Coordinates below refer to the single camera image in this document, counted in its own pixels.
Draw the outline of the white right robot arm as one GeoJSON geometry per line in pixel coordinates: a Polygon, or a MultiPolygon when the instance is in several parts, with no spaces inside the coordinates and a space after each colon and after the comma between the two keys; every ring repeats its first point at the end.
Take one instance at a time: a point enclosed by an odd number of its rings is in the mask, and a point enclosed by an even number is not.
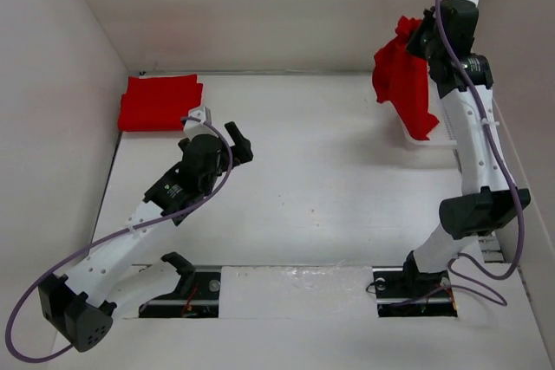
{"type": "Polygon", "coordinates": [[[473,1],[440,0],[425,11],[407,46],[411,55],[428,63],[452,123],[461,173],[461,195],[441,202],[438,226],[403,264],[402,282],[414,293],[440,282],[454,260],[466,255],[474,236],[517,223],[517,246],[505,278],[517,269],[524,249],[524,209],[531,195],[515,185],[501,150],[491,67],[485,56],[472,51],[478,18],[473,1]]]}

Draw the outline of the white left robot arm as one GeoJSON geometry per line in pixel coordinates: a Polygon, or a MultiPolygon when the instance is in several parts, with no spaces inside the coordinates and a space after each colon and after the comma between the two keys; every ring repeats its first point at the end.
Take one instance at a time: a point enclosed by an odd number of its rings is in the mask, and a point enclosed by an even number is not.
{"type": "Polygon", "coordinates": [[[195,268],[182,255],[167,252],[147,271],[126,277],[144,253],[207,203],[236,166],[252,161],[251,142],[235,122],[227,138],[199,117],[184,121],[182,157],[144,194],[126,226],[90,244],[87,255],[62,275],[50,271],[38,286],[42,314],[80,353],[95,347],[126,308],[158,294],[181,289],[195,268]]]}

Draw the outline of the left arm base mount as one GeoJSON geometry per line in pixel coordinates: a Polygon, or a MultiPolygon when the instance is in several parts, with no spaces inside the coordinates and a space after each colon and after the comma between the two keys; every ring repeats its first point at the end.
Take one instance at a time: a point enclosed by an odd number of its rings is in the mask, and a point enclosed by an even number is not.
{"type": "Polygon", "coordinates": [[[139,308],[140,318],[204,319],[219,317],[221,266],[199,266],[194,277],[178,283],[139,308]]]}

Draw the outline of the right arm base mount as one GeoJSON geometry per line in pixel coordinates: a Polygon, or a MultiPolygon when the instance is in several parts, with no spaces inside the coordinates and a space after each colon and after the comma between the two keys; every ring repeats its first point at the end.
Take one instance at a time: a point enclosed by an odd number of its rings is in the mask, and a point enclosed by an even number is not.
{"type": "Polygon", "coordinates": [[[375,296],[379,318],[457,317],[446,271],[411,281],[401,266],[372,268],[366,290],[375,296]]]}

